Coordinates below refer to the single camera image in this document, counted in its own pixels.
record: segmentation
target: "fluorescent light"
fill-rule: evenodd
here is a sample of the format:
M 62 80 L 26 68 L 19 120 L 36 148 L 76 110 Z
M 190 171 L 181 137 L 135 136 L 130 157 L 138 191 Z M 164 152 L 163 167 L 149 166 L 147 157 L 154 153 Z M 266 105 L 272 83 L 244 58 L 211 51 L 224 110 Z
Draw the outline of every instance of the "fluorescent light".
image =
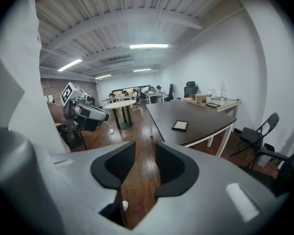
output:
M 169 45 L 163 44 L 142 44 L 142 45 L 130 45 L 130 49 L 137 49 L 137 48 L 166 48 Z
M 82 60 L 76 59 L 75 61 L 69 63 L 68 65 L 63 66 L 61 69 L 58 69 L 58 71 L 64 71 L 65 69 L 67 69 L 67 68 L 69 68 L 69 67 L 71 67 L 71 66 L 73 66 L 75 64 L 78 64 L 79 62 L 82 62 Z
M 108 77 L 108 76 L 111 76 L 111 75 L 99 76 L 99 77 L 95 77 L 95 79 L 101 79 L 101 78 L 103 78 L 103 77 Z
M 142 69 L 142 70 L 134 70 L 134 72 L 138 72 L 138 71 L 149 71 L 151 69 Z

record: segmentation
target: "cable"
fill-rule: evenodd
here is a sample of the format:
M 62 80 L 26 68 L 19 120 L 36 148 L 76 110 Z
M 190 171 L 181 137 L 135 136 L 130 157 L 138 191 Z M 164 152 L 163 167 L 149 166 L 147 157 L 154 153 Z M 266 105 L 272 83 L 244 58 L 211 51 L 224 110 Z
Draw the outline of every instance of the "cable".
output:
M 106 121 L 104 121 L 107 125 L 109 125 L 110 129 L 113 129 L 113 126 L 111 126 L 110 124 L 108 124 Z

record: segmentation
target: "ceiling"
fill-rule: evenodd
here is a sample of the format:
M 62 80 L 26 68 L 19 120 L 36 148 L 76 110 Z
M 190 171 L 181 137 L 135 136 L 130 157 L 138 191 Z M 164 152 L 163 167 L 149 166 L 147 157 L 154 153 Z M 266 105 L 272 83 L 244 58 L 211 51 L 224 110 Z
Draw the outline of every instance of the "ceiling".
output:
M 191 39 L 241 7 L 236 0 L 44 0 L 36 4 L 42 42 L 40 71 L 80 77 L 161 69 Z M 131 50 L 131 44 L 169 44 Z

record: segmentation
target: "ceiling beam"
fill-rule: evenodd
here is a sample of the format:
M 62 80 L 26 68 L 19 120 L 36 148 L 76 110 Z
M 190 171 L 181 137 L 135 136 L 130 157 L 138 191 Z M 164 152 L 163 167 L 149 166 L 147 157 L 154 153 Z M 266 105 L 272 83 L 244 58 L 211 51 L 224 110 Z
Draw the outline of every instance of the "ceiling beam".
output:
M 130 49 L 129 47 L 120 47 L 109 49 L 105 51 L 101 51 L 98 53 L 94 53 L 83 58 L 83 63 L 93 63 L 102 59 L 114 57 L 114 56 L 122 56 L 122 55 L 131 55 L 131 54 L 141 54 L 141 53 L 163 53 L 166 54 L 168 52 L 174 52 L 172 48 L 166 49 Z
M 99 15 L 81 22 L 78 25 L 63 32 L 51 43 L 49 43 L 46 49 L 50 51 L 57 50 L 71 40 L 86 34 L 87 32 L 109 25 L 130 22 L 151 22 L 158 17 L 159 12 L 159 9 L 127 9 Z M 198 19 L 174 11 L 161 11 L 161 17 L 159 20 L 162 22 L 179 24 L 198 30 L 202 29 L 202 25 Z M 48 56 L 49 53 L 44 53 L 40 58 L 40 63 L 43 62 Z
M 117 71 L 117 70 L 123 70 L 123 69 L 129 69 L 129 68 L 135 68 L 135 67 L 148 67 L 148 66 L 153 66 L 153 65 L 160 65 L 164 63 L 167 59 L 166 58 L 145 58 L 145 59 L 138 59 L 135 60 L 135 64 L 133 65 L 127 65 L 127 66 L 121 66 L 121 67 L 115 67 L 115 68 L 110 68 L 109 66 L 104 66 L 104 67 L 99 67 L 104 68 L 104 70 L 101 70 L 101 73 L 106 73 L 108 71 Z M 99 72 L 98 70 L 91 70 L 85 75 L 93 75 Z
M 48 67 L 39 67 L 39 72 L 41 78 L 55 78 L 55 79 L 73 79 L 73 80 L 80 80 L 80 81 L 94 81 L 94 78 L 91 76 L 86 76 L 74 72 L 69 71 L 62 71 L 59 72 L 55 69 L 48 68 Z

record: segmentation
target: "black tablet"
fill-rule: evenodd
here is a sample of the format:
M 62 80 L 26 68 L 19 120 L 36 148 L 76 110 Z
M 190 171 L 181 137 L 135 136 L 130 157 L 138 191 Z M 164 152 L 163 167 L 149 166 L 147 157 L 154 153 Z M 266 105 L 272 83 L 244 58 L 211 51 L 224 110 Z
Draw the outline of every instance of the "black tablet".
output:
M 186 131 L 188 127 L 188 122 L 187 121 L 180 121 L 177 120 L 174 125 L 172 126 L 172 130 L 175 131 Z
M 210 106 L 210 107 L 214 107 L 214 108 L 221 106 L 219 104 L 213 104 L 213 103 L 209 103 L 209 104 L 205 104 L 205 105 Z

